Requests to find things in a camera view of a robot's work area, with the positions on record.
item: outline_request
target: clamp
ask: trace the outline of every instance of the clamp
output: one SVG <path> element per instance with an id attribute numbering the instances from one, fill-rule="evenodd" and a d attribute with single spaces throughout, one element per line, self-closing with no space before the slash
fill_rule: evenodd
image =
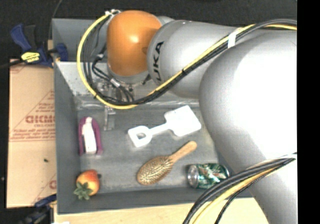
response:
<path id="1" fill-rule="evenodd" d="M 26 27 L 28 40 L 22 23 L 16 25 L 10 31 L 13 41 L 22 48 L 22 55 L 20 57 L 22 61 L 26 64 L 39 64 L 52 68 L 53 59 L 51 53 L 58 53 L 61 61 L 68 60 L 68 52 L 64 44 L 59 43 L 54 49 L 45 51 L 44 45 L 37 46 L 34 32 L 35 26 L 31 25 Z"/>

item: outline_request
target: hairbrush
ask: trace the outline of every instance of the hairbrush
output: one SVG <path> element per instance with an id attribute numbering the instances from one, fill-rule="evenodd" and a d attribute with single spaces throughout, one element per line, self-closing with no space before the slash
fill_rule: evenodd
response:
<path id="1" fill-rule="evenodd" d="M 176 161 L 196 148 L 197 143 L 190 141 L 170 156 L 160 156 L 149 160 L 139 169 L 136 175 L 137 181 L 142 185 L 151 185 L 159 182 L 170 173 Z"/>

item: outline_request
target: black carpet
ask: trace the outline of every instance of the black carpet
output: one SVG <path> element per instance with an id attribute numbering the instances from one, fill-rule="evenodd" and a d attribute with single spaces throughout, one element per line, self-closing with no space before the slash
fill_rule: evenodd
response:
<path id="1" fill-rule="evenodd" d="M 59 0 L 0 0 L 0 65 L 19 57 L 10 30 L 18 23 L 37 26 L 37 40 L 47 41 Z M 56 17 L 100 17 L 109 9 L 139 9 L 175 19 L 246 25 L 272 18 L 297 19 L 295 0 L 63 0 Z M 8 71 L 0 70 L 0 223 L 13 224 L 32 209 L 5 209 L 8 156 Z"/>

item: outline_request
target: soda can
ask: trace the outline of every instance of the soda can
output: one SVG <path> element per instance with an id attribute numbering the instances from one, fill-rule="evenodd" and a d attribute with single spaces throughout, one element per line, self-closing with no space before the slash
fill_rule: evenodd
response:
<path id="1" fill-rule="evenodd" d="M 229 176 L 225 166 L 215 163 L 191 165 L 187 173 L 189 184 L 196 189 L 208 189 Z"/>

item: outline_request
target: white plastic spatula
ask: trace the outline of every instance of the white plastic spatula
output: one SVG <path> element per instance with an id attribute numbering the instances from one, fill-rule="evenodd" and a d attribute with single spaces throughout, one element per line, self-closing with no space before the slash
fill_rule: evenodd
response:
<path id="1" fill-rule="evenodd" d="M 129 129 L 128 134 L 133 144 L 137 148 L 144 146 L 151 141 L 153 135 L 166 130 L 172 130 L 180 137 L 201 129 L 200 121 L 188 105 L 166 112 L 164 118 L 166 122 L 156 127 L 137 126 Z"/>

